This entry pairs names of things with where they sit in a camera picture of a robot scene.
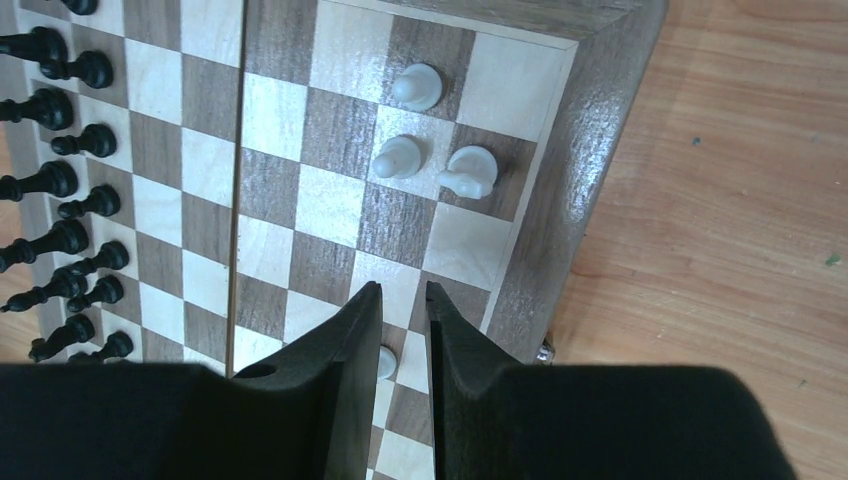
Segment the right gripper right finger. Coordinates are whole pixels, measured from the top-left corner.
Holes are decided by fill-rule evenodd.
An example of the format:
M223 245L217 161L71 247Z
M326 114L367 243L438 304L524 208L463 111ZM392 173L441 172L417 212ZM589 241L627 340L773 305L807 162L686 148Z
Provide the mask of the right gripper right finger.
M502 374L519 362L470 324L444 287L425 289L438 479L528 479Z

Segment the white knight chess piece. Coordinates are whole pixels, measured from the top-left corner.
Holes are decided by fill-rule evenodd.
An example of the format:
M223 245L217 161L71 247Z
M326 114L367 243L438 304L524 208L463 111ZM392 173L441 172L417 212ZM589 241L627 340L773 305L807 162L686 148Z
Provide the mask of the white knight chess piece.
M462 198L480 200L489 196L498 178L495 156L481 146L456 150L437 180L441 187Z

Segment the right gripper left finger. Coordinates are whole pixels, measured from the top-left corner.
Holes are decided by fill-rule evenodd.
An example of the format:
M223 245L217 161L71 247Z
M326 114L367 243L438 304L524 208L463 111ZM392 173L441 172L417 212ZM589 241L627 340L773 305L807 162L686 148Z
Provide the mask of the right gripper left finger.
M249 395L235 456L258 479L362 479L372 433L382 288L235 376Z

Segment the white pawn chess piece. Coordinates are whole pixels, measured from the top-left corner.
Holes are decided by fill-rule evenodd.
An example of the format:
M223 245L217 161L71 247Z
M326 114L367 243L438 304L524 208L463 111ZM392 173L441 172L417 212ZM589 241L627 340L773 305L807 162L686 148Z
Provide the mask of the white pawn chess piece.
M426 111L441 99L443 82L440 74L431 66L417 63L408 66L394 81L392 98L404 108Z
M387 380L392 377L397 370L397 357L391 349L381 345L379 349L377 378L379 380Z
M387 140L372 162L371 170L383 179L405 179L419 171L423 155L418 144L406 136Z

